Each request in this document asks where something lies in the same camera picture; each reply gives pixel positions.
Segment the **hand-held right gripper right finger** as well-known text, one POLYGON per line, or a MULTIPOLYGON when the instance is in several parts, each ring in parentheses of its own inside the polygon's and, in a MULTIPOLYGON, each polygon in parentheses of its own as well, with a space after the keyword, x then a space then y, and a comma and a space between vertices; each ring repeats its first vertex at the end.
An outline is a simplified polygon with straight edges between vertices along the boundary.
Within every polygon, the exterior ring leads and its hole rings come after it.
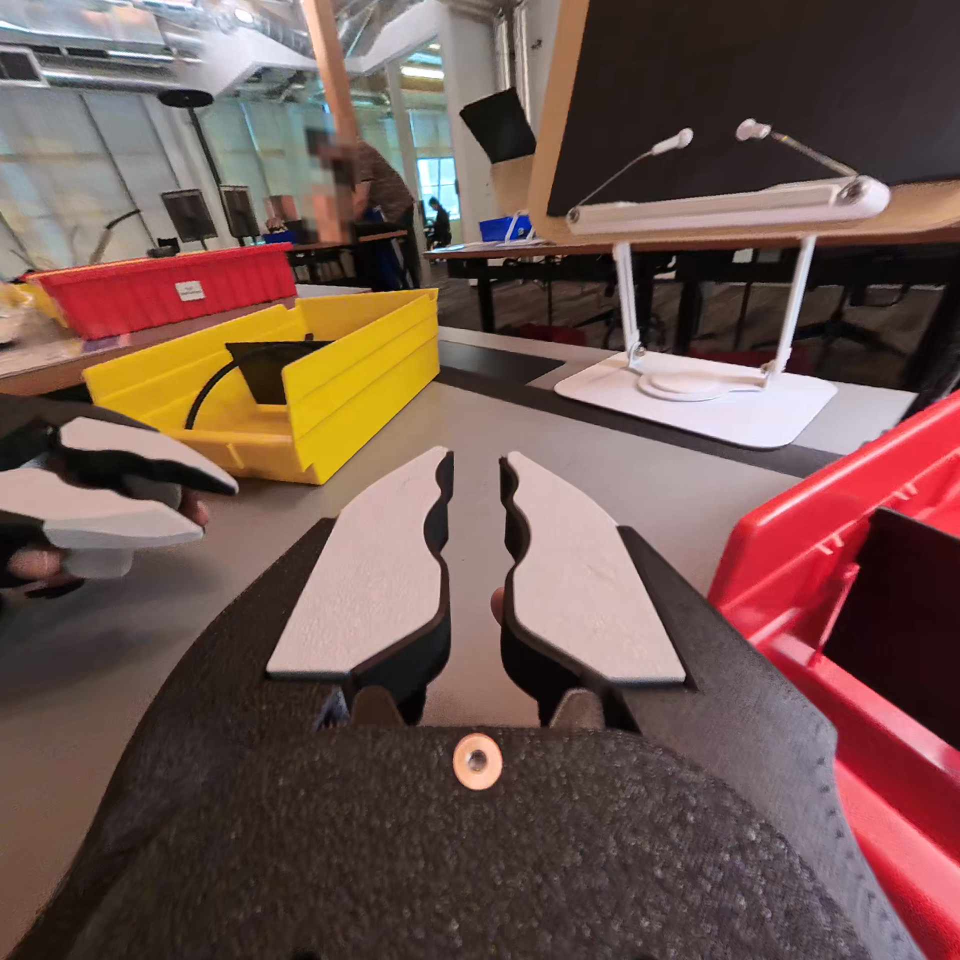
POLYGON ((618 522, 518 451, 499 467, 512 560, 500 652, 514 684, 541 714, 570 690, 594 693, 616 714, 625 690, 683 686, 686 667, 618 522))

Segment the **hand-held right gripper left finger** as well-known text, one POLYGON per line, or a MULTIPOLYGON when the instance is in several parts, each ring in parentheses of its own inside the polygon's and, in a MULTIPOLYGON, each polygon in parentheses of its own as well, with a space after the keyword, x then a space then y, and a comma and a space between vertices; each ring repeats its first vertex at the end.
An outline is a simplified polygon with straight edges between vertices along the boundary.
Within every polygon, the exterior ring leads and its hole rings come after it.
POLYGON ((421 710, 451 648, 449 538, 454 454, 432 447, 337 516, 266 664, 278 681, 386 690, 421 710))

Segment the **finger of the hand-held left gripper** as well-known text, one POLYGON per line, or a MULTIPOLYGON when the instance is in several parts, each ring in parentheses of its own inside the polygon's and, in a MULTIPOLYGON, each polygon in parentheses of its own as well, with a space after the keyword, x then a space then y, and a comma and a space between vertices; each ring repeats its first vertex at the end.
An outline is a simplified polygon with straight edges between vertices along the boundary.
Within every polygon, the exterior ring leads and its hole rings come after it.
POLYGON ((197 492, 235 496, 238 483, 190 446, 141 426, 90 417, 56 429, 56 448, 67 470, 82 482, 107 488, 135 477, 197 492))
POLYGON ((74 486, 42 468, 1 474, 2 546, 60 550, 176 546, 198 541, 202 527, 177 509, 108 488, 74 486))

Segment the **person's left hand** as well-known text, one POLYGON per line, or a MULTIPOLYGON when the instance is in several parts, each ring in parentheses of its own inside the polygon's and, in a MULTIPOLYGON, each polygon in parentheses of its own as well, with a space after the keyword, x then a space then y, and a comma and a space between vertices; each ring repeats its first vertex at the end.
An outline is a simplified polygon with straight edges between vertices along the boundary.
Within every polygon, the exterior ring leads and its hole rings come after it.
MULTIPOLYGON (((210 510, 195 490, 182 489, 178 510, 202 529, 209 525, 210 510)), ((73 589, 84 579, 64 569, 65 556, 64 551, 48 544, 2 540, 1 588, 28 593, 73 589)))

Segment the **red ribbed bin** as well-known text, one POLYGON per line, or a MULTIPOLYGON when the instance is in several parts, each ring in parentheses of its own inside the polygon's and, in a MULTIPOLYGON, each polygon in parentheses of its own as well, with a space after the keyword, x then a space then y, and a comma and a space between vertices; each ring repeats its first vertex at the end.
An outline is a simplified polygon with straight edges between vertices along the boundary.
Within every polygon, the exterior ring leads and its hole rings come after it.
POLYGON ((98 341, 293 298, 290 243, 35 272, 24 286, 79 339, 98 341))

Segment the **black bin divider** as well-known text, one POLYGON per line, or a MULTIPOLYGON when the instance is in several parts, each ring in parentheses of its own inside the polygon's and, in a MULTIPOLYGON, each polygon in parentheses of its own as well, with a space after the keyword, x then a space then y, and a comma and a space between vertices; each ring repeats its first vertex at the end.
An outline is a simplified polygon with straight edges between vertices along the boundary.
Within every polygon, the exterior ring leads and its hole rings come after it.
POLYGON ((258 405, 286 405, 282 372, 293 363, 331 345, 332 341, 227 342, 233 366, 258 405))

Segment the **yellow plastic bin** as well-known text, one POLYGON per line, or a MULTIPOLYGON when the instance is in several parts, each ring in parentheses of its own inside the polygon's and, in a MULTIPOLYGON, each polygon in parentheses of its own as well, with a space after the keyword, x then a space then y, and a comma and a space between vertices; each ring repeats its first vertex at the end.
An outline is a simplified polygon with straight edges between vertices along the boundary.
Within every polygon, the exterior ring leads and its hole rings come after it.
POLYGON ((319 486, 440 372, 438 291, 299 298, 90 366, 94 404, 198 451, 235 477, 319 486), (282 371, 258 405, 228 342, 332 341, 282 371))

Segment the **white desk stand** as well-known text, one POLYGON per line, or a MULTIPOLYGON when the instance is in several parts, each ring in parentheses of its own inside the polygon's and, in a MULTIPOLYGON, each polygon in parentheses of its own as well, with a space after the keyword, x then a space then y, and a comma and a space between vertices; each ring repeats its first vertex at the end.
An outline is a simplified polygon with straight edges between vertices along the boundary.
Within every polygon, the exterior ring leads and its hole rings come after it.
POLYGON ((575 236, 610 234, 616 240, 613 260, 625 351, 558 381, 553 390, 573 402, 702 438, 749 450, 775 450, 792 444, 836 395, 827 381, 786 370, 817 235, 805 232, 800 236, 774 358, 761 366, 651 351, 642 341, 634 301, 631 242, 645 234, 682 228, 702 232, 852 222, 882 213, 891 192, 881 181, 754 118, 742 121, 735 137, 739 142, 770 139, 825 167, 834 177, 704 198, 595 202, 637 163, 689 147, 693 131, 685 127, 604 181, 567 211, 565 221, 575 236))

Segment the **red plastic bin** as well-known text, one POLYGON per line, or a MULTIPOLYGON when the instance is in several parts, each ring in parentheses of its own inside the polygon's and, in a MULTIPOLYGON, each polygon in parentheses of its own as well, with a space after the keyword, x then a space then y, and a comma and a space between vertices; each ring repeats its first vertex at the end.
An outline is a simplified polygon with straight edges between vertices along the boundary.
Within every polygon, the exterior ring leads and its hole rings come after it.
POLYGON ((865 858, 958 958, 958 393, 743 516, 708 598, 833 724, 865 858))

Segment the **black screen on stand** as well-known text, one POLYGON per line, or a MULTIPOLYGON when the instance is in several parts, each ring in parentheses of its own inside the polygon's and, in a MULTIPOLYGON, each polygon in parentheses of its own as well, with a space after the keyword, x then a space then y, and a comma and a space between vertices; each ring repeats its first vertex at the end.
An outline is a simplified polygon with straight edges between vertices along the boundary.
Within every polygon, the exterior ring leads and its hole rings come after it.
POLYGON ((250 188, 220 184, 219 194, 229 235, 238 241, 256 240, 261 235, 250 188))
POLYGON ((207 241, 219 236, 201 189, 165 191, 160 193, 160 198, 181 243, 199 243, 205 247, 207 241))

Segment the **black round floor lamp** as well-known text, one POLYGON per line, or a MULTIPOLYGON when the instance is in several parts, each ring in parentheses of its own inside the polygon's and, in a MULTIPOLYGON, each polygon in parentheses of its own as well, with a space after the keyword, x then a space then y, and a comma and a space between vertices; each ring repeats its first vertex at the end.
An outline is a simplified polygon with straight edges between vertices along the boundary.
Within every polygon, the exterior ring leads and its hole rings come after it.
POLYGON ((198 115, 198 110, 206 109, 214 103, 213 95, 201 89, 167 88, 156 94, 156 97, 162 106, 186 112, 213 182, 216 186, 220 186, 221 175, 198 115))

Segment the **black tilted monitor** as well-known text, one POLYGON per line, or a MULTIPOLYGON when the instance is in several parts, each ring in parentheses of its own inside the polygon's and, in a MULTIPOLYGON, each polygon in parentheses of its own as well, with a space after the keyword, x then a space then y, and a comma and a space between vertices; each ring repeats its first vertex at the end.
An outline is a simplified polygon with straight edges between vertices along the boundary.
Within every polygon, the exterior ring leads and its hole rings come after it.
POLYGON ((514 86, 466 104, 460 118, 490 165, 531 158, 536 152, 537 140, 514 86))

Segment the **wooden table black legs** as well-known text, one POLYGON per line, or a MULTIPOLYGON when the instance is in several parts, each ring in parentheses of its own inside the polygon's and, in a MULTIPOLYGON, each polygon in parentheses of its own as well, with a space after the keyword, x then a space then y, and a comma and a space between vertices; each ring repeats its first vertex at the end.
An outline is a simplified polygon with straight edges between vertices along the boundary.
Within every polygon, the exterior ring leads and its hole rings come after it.
MULTIPOLYGON (((835 286, 842 297, 829 319, 798 326, 794 343, 818 339, 821 350, 814 369, 828 362, 834 343, 857 343, 873 352, 891 354, 903 362, 899 388, 930 403, 958 386, 959 213, 958 181, 905 184, 892 190, 888 208, 862 221, 820 224, 806 279, 806 290, 835 286), (872 332, 848 323, 847 307, 867 305, 867 289, 894 286, 904 297, 910 290, 930 285, 942 290, 918 344, 900 351, 872 332)), ((689 355, 704 339, 703 312, 710 283, 741 285, 740 313, 729 353, 736 360, 742 348, 747 308, 753 290, 783 284, 799 264, 802 233, 812 224, 793 227, 763 226, 739 233, 673 231, 653 239, 631 241, 637 323, 645 328, 652 314, 654 277, 670 263, 680 287, 672 351, 689 355)), ((431 262, 446 265, 450 278, 478 283, 482 330, 497 330, 493 300, 496 282, 533 280, 552 282, 609 282, 614 270, 613 247, 607 239, 574 236, 531 243, 500 242, 471 248, 443 248, 427 254, 431 262)))

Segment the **wooden post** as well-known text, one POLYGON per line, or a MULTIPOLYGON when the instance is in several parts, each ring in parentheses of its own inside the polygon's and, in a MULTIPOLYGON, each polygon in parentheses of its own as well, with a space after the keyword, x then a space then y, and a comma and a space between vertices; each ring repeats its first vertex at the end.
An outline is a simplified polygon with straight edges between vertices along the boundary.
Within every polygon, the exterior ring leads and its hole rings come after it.
POLYGON ((301 7, 337 137, 345 146, 353 148, 359 139, 359 131, 332 3, 302 1, 301 7))

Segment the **black panel wooden frame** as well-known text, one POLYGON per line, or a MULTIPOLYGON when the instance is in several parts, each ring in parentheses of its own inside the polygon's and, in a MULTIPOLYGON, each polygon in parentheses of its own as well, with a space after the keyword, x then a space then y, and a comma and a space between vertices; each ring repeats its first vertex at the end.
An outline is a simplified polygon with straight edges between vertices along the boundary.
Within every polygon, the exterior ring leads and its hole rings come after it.
POLYGON ((833 173, 747 119, 890 187, 958 183, 951 1, 560 2, 536 200, 659 202, 833 173))

